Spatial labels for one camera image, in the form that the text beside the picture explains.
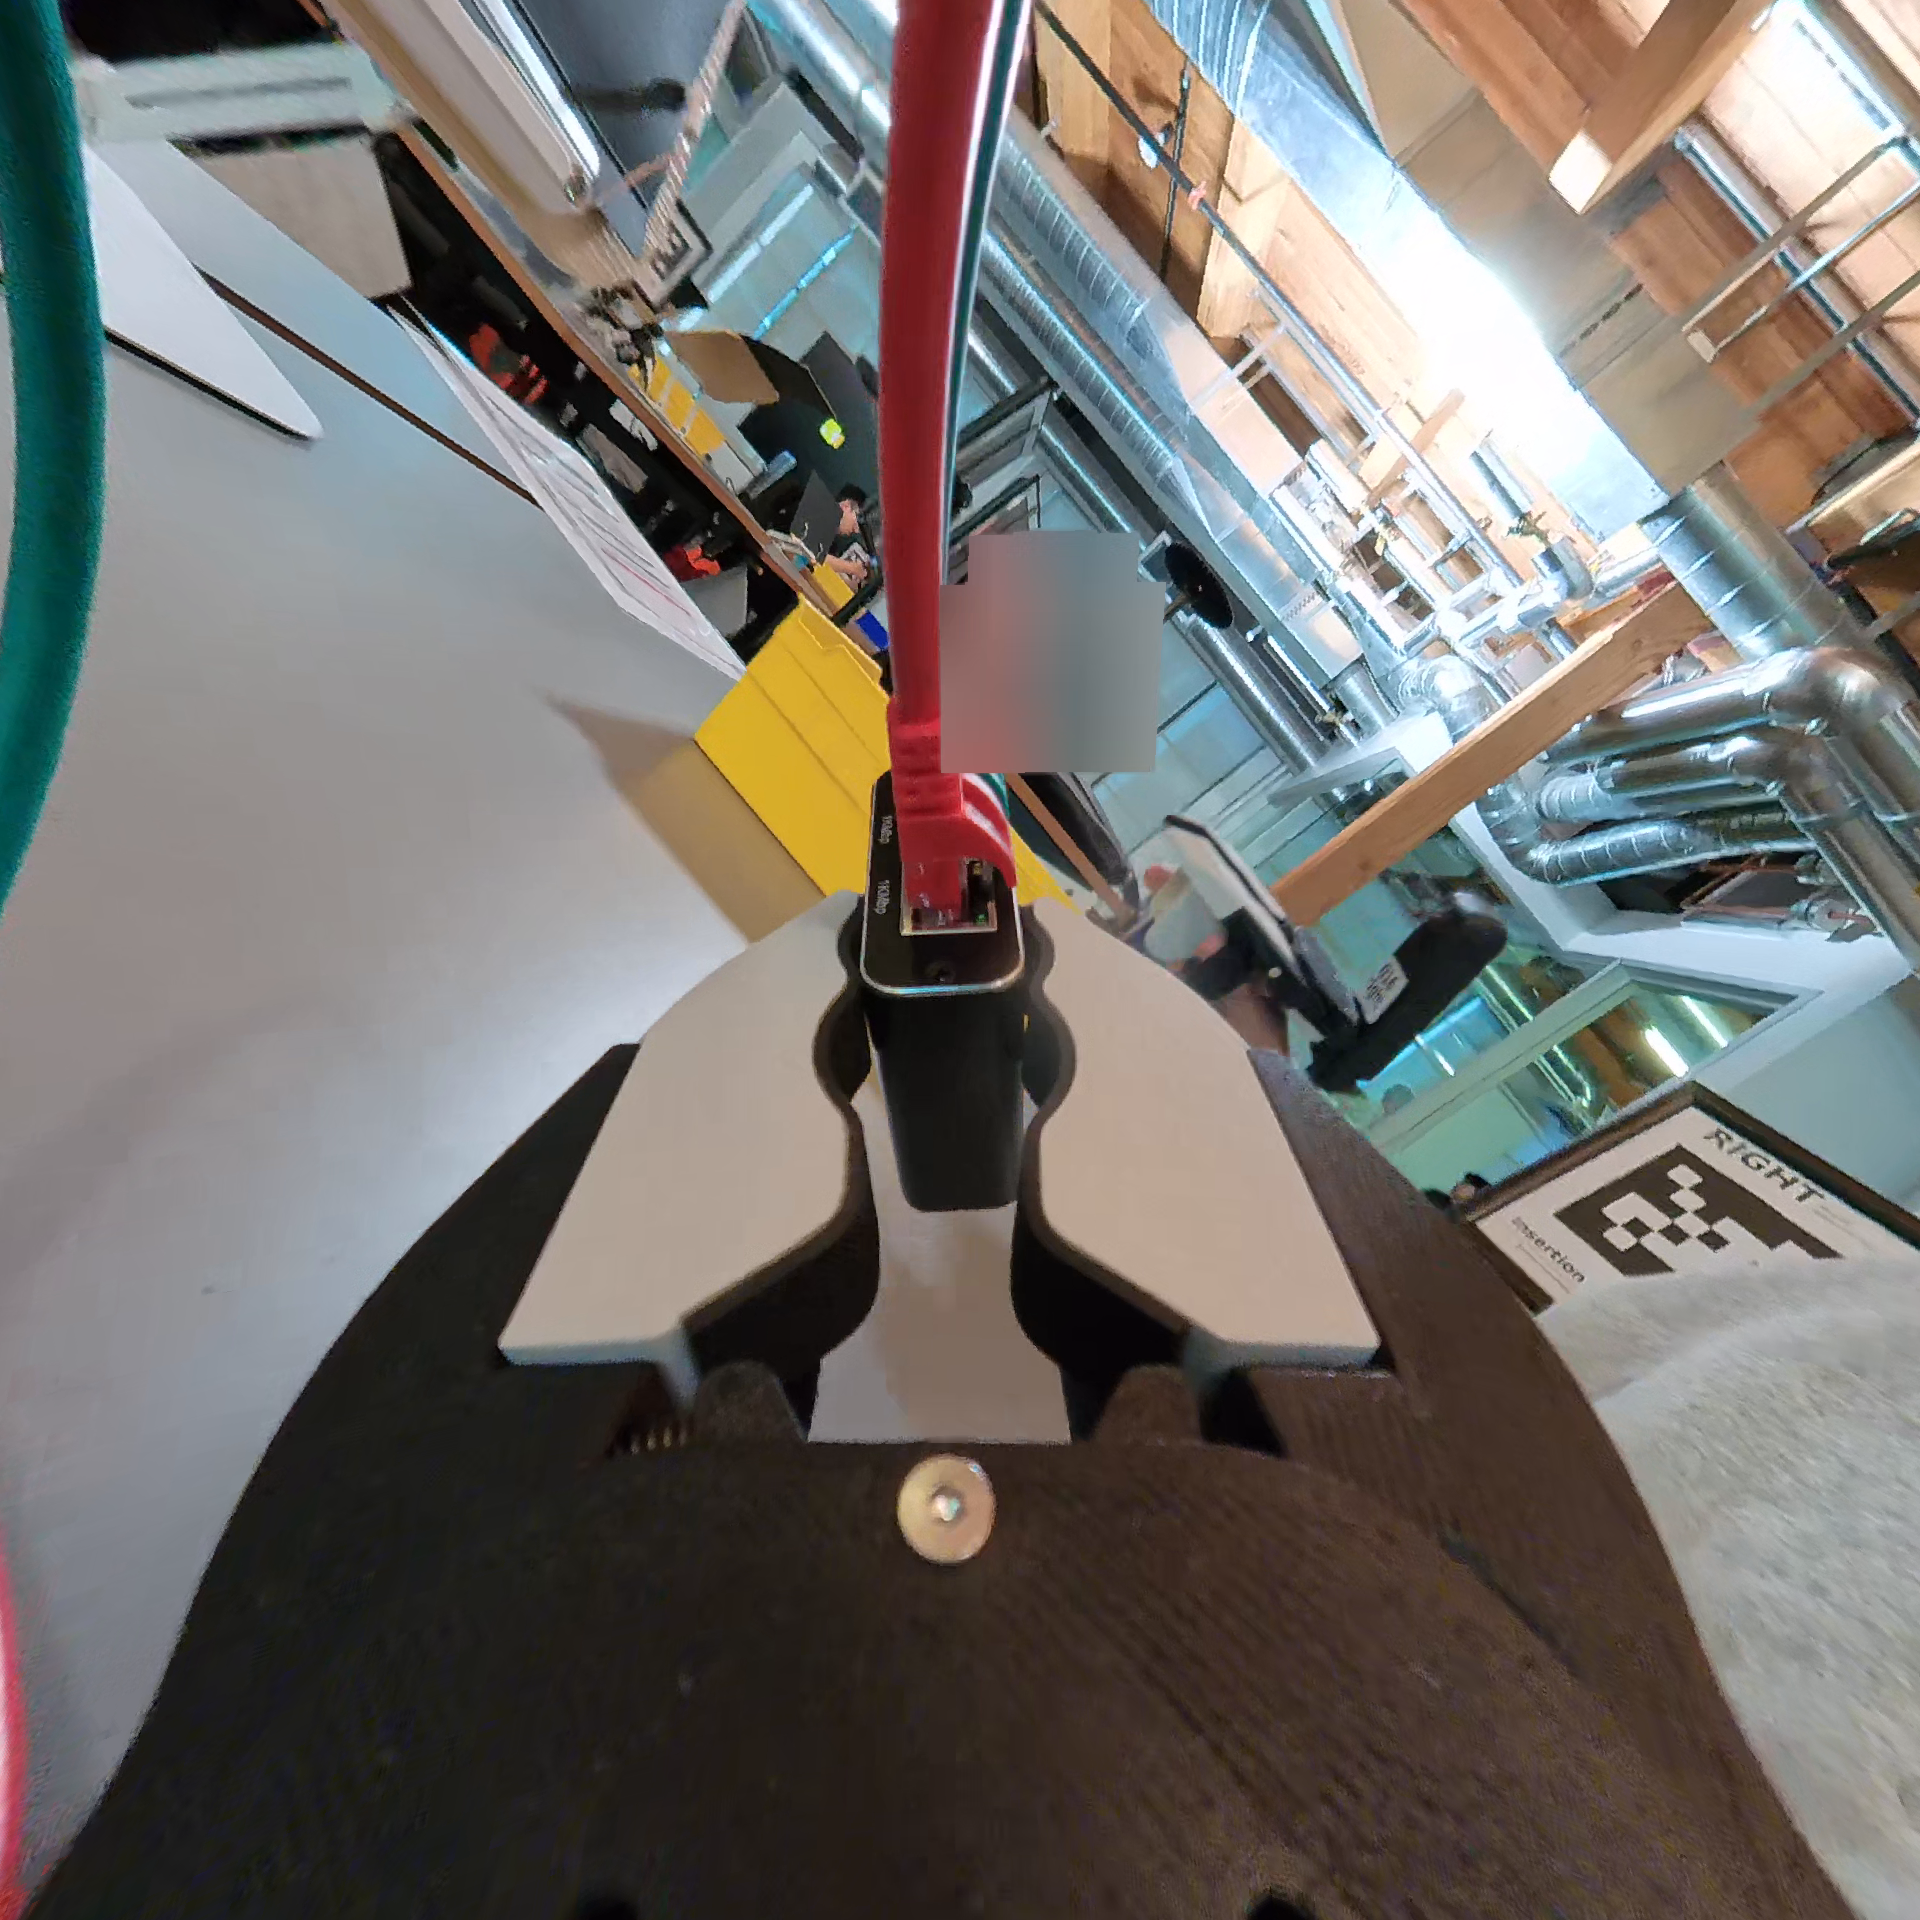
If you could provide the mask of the person's right hand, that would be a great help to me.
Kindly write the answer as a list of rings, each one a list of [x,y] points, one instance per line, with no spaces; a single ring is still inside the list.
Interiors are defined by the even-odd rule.
[[[1138,950],[1209,1005],[1233,998],[1246,981],[1246,961],[1226,921],[1194,881],[1163,863],[1142,871],[1145,920]]]

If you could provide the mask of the white screen stand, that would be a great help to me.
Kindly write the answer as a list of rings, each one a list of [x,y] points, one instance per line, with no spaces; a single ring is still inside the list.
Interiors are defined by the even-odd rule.
[[[86,211],[108,337],[294,442],[320,442],[315,405],[265,337],[384,401],[411,401],[408,337],[337,273],[179,146],[132,138],[108,62],[70,58]]]

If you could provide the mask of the printed paper sheet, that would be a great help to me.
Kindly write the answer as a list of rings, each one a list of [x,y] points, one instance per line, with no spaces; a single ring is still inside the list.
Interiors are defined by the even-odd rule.
[[[398,325],[603,592],[637,624],[715,667],[722,682],[741,682],[746,665],[730,641],[641,538],[634,520],[585,455],[490,383],[435,328],[414,321]]]

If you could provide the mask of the framed checkered marker sign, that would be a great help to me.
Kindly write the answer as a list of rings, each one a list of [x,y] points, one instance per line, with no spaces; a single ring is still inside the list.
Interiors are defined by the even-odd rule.
[[[1589,1286],[1760,1265],[1821,1278],[1846,1263],[1918,1272],[1913,1214],[1698,1083],[1492,1186],[1466,1219],[1537,1306]]]

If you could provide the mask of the yellow plastic bin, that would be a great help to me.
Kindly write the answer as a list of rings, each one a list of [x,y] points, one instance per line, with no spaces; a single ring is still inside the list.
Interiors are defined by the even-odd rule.
[[[796,607],[698,729],[712,766],[825,895],[868,879],[873,786],[890,768],[875,661]]]

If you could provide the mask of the silver pipe bundle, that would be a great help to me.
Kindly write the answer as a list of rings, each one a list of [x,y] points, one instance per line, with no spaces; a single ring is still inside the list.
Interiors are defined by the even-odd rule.
[[[1509,866],[1556,887],[1811,851],[1913,970],[1912,682],[1724,464],[1641,528],[1736,667],[1580,723],[1539,777],[1490,789],[1480,824]]]

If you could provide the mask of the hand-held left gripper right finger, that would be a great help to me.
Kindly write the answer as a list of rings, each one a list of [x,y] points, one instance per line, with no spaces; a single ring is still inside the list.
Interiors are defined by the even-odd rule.
[[[1173,1338],[1190,1375],[1357,1368],[1380,1347],[1252,1053],[1088,921],[1036,923],[1058,1050],[1024,1142],[1043,1254]]]

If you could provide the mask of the black network adapter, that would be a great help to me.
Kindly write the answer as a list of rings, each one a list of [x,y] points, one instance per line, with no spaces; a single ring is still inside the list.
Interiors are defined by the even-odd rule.
[[[1011,1208],[1024,1152],[1022,913],[1009,879],[973,861],[957,920],[914,920],[886,773],[870,793],[856,961],[906,1203],[930,1214]]]

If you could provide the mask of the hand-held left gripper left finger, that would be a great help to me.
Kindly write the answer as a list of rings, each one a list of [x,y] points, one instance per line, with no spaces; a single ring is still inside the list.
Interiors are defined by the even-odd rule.
[[[849,985],[856,907],[817,903],[646,1030],[499,1336],[504,1360],[698,1375],[694,1338],[830,1229],[853,1194],[853,1131],[813,1046]]]

